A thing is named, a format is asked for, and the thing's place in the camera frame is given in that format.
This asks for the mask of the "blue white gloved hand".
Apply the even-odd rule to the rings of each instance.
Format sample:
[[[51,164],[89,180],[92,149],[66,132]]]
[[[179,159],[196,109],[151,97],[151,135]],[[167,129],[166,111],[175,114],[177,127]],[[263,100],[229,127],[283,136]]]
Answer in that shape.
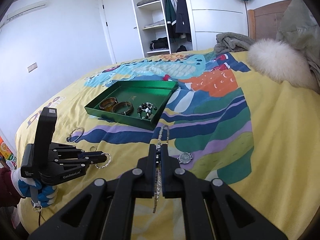
[[[21,197],[31,198],[34,207],[48,207],[56,200],[57,186],[42,185],[34,178],[23,178],[20,168],[11,171],[11,181]]]

